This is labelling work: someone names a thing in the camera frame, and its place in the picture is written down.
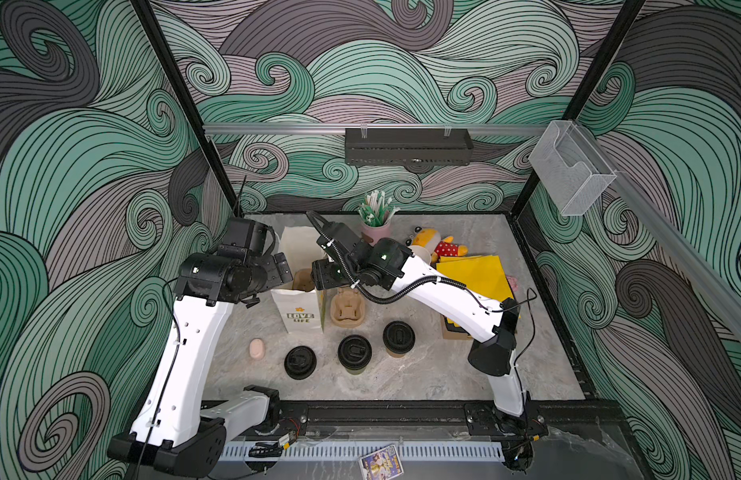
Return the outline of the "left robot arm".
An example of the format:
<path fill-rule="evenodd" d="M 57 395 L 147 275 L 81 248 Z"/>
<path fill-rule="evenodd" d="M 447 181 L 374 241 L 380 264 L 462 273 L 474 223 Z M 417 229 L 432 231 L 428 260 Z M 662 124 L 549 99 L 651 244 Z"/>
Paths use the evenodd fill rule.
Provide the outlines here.
<path fill-rule="evenodd" d="M 172 328 L 154 382 L 132 427 L 108 444 L 108 457 L 134 467 L 201 478 L 224 446 L 253 427 L 275 430 L 280 394 L 248 386 L 237 398 L 206 408 L 202 388 L 234 306 L 251 308 L 260 294 L 292 281 L 276 233 L 258 221 L 232 218 L 212 253 L 194 253 L 178 270 L 168 302 Z"/>

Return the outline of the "black cup lid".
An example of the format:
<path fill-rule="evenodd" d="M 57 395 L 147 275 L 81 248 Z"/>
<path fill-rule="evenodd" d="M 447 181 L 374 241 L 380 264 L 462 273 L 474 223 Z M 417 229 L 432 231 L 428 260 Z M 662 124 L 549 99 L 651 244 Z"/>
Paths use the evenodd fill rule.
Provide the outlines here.
<path fill-rule="evenodd" d="M 383 331 L 386 350 L 408 354 L 416 344 L 416 333 L 410 324 L 404 321 L 393 321 Z"/>
<path fill-rule="evenodd" d="M 362 335 L 346 336 L 338 344 L 338 361 L 344 368 L 366 368 L 372 357 L 372 344 Z"/>

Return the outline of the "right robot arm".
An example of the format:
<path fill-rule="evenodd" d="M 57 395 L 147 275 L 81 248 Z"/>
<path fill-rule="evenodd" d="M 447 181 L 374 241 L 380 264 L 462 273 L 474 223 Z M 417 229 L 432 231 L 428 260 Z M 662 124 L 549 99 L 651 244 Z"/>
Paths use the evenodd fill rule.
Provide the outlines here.
<path fill-rule="evenodd" d="M 473 338 L 468 362 L 489 378 L 496 410 L 512 417 L 526 411 L 526 395 L 516 366 L 521 304 L 482 296 L 418 258 L 392 238 L 371 245 L 348 225 L 309 211 L 316 244 L 328 257 L 312 264 L 318 290 L 348 287 L 378 305 L 410 297 L 450 318 Z"/>

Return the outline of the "white paper bag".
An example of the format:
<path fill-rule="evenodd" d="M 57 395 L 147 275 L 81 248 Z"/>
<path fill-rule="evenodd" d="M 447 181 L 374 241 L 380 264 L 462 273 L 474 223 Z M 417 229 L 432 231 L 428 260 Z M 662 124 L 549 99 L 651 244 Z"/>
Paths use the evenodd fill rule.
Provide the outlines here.
<path fill-rule="evenodd" d="M 312 281 L 312 264 L 326 258 L 318 246 L 320 234 L 314 227 L 284 228 L 280 252 L 288 260 L 292 280 L 272 290 L 272 299 L 288 334 L 322 333 L 324 331 L 324 292 Z"/>

